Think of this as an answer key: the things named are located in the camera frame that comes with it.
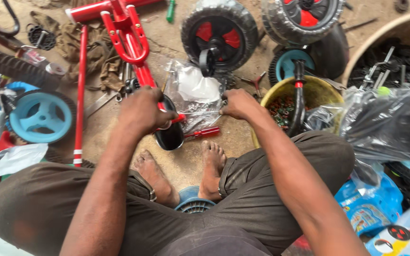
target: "screwdriver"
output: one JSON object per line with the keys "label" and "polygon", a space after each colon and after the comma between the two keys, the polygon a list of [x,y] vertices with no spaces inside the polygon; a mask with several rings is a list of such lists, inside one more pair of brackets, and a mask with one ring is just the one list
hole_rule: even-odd
{"label": "screwdriver", "polygon": [[167,16],[166,16],[165,19],[169,23],[173,23],[174,22],[174,14],[175,14],[175,0],[170,0],[170,2],[168,4]]}
{"label": "screwdriver", "polygon": [[193,132],[191,134],[185,135],[185,137],[193,137],[193,138],[198,138],[202,136],[213,136],[217,135],[220,132],[219,126],[210,126],[207,128],[204,128],[200,131]]}

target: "concrete floor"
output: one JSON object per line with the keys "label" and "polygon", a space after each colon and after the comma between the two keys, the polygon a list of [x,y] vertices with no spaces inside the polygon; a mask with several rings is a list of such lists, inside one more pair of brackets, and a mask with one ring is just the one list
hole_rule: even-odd
{"label": "concrete floor", "polygon": [[[260,3],[255,0],[240,0],[240,2],[250,11],[257,21],[258,27],[261,27]],[[379,17],[377,22],[354,31],[347,33],[349,45],[353,46],[350,53],[353,52],[376,30],[387,22],[401,16],[394,9],[393,0],[349,0],[354,6],[354,10],[344,10],[341,21],[346,21],[346,26],[360,23],[373,17]],[[142,25],[146,36],[149,39],[151,54],[148,63],[151,72],[159,84],[163,84],[165,72],[159,66],[165,63],[168,58],[186,58],[180,39],[180,25],[182,20],[191,12],[195,0],[177,1],[175,9],[174,24],[169,24],[165,20],[167,4],[164,2],[152,4],[138,8],[141,19],[151,20],[143,22]],[[29,16],[29,11],[37,10],[48,14],[60,23],[68,22],[64,9],[68,8],[67,4],[52,0],[11,0],[10,4],[14,12],[20,19],[22,32],[16,37],[28,43],[24,27],[33,22]],[[2,2],[0,1],[0,25],[5,28],[12,26]],[[256,49],[249,61],[235,71],[237,76],[246,78],[255,78],[263,71],[268,70],[268,65],[273,57],[272,49],[276,46],[268,37],[265,37],[261,45]],[[57,62],[65,67],[68,63],[61,56],[51,51],[41,51],[50,61]],[[96,79],[88,79],[87,83],[95,82]],[[262,94],[270,88],[268,79],[261,82]],[[237,81],[236,87],[244,88],[251,94],[255,93],[254,87]],[[60,91],[66,93],[72,99],[76,98],[77,90],[75,85],[61,85]],[[85,106],[93,103],[102,93],[100,91],[86,91]],[[119,112],[119,103],[114,100],[93,114],[88,120],[88,128],[83,133],[83,157],[97,163],[100,155],[105,149],[108,137],[112,128],[117,123]],[[219,143],[225,149],[228,157],[238,157],[254,148],[248,123],[238,121],[229,117],[220,118],[217,125],[221,128],[221,134],[210,140]],[[200,143],[202,139],[185,142],[184,145],[172,152],[163,151],[155,142],[152,136],[146,136],[140,143],[137,152],[141,148],[147,148],[152,152],[163,171],[170,179],[172,184],[179,190],[190,185],[198,185],[201,179],[202,161],[200,153]],[[66,142],[60,147],[61,154],[71,157],[73,151],[73,141]]]}

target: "white paper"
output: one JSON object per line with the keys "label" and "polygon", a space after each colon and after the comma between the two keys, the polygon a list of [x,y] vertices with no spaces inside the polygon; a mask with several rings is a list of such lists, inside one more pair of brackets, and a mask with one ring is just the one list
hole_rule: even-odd
{"label": "white paper", "polygon": [[7,148],[0,152],[0,176],[14,174],[39,163],[47,152],[47,143],[28,144]]}
{"label": "white paper", "polygon": [[205,78],[197,67],[185,67],[178,72],[178,93],[185,101],[208,103],[219,100],[219,86],[215,78]]}

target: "person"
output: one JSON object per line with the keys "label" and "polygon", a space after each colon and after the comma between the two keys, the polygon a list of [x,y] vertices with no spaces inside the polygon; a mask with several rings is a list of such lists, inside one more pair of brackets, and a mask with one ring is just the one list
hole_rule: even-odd
{"label": "person", "polygon": [[248,121],[262,148],[227,159],[203,141],[199,197],[218,203],[172,209],[178,192],[150,152],[128,171],[142,137],[177,117],[157,108],[162,97],[143,87],[123,100],[95,170],[40,163],[3,181],[0,237],[36,256],[278,256],[304,233],[316,256],[369,255],[333,198],[353,169],[351,146],[318,131],[288,138],[242,89],[224,93],[221,112]]}

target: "green screwdriver handle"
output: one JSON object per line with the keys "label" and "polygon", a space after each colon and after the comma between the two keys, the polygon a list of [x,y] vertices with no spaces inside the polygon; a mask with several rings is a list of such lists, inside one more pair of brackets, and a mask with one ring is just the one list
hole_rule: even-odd
{"label": "green screwdriver handle", "polygon": [[168,4],[168,10],[167,10],[167,16],[166,20],[169,23],[174,22],[174,14],[175,14],[175,0],[170,0],[170,3]]}

